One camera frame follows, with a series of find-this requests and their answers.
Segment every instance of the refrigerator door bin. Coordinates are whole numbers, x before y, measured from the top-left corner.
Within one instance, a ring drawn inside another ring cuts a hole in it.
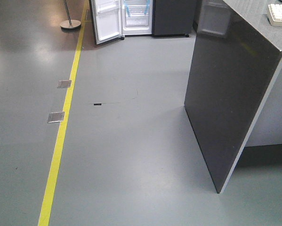
[[[121,28],[119,27],[119,23],[119,10],[110,10],[98,14],[97,24],[101,28],[97,31],[99,41],[120,35]]]

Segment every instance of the yellow tape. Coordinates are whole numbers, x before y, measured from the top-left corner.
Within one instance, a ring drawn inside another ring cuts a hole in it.
[[[60,166],[60,161],[61,161],[61,156],[62,156],[62,149],[64,146],[65,132],[66,132],[67,122],[69,118],[69,112],[71,109],[71,102],[72,102],[72,96],[73,96],[73,91],[75,87],[76,74],[77,74],[79,59],[80,59],[80,54],[81,54],[82,40],[83,40],[84,28],[85,28],[85,22],[82,20],[86,16],[87,6],[88,6],[88,1],[85,0],[83,11],[82,11],[82,17],[81,17],[81,28],[79,32],[78,43],[76,46],[75,57],[74,57],[71,75],[70,75],[70,80],[72,80],[72,85],[70,88],[68,88],[66,92],[66,96],[65,96],[65,101],[64,101],[64,106],[63,106],[63,111],[65,112],[64,121],[60,123],[59,130],[58,130],[52,163],[51,163],[50,171],[48,174],[47,186],[46,186],[45,194],[44,194],[43,201],[42,201],[40,217],[38,220],[38,226],[48,226],[49,225],[52,204],[53,204],[53,199],[54,199],[54,193],[55,193],[55,187],[57,183],[59,166]]]

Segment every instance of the refrigerator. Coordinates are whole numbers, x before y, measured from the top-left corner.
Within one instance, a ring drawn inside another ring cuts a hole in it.
[[[152,34],[153,0],[89,0],[95,43]]]

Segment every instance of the dark gray panel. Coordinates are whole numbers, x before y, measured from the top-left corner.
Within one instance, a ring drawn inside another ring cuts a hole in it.
[[[281,58],[239,15],[232,12],[230,18],[224,36],[198,34],[185,98],[218,192]]]
[[[195,0],[154,1],[153,34],[191,33],[195,6]]]

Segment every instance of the keyboard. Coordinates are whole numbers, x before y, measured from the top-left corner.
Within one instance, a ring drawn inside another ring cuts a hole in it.
[[[272,26],[282,27],[282,4],[268,5],[267,16]]]

